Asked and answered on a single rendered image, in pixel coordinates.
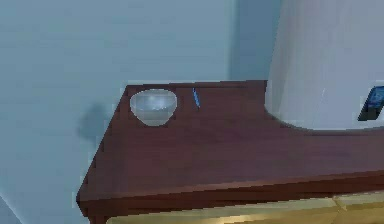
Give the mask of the clear glass bowl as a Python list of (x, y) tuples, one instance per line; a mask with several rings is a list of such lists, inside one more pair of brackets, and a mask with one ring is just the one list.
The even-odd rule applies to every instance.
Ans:
[(148, 89), (130, 98), (132, 113), (147, 126), (161, 126), (168, 122), (177, 108), (177, 96), (165, 89)]

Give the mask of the red-brown wooden desk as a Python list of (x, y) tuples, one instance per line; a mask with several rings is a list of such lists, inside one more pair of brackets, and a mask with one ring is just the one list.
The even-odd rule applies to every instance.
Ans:
[(90, 224), (384, 224), (383, 129), (285, 126), (261, 81), (176, 84), (174, 115), (148, 127), (137, 92), (126, 87), (79, 189)]

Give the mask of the black phone with blue screen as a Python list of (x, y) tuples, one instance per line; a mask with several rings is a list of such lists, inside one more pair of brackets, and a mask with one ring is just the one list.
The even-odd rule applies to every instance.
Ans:
[(373, 87), (358, 116), (359, 121), (376, 120), (384, 107), (384, 86)]

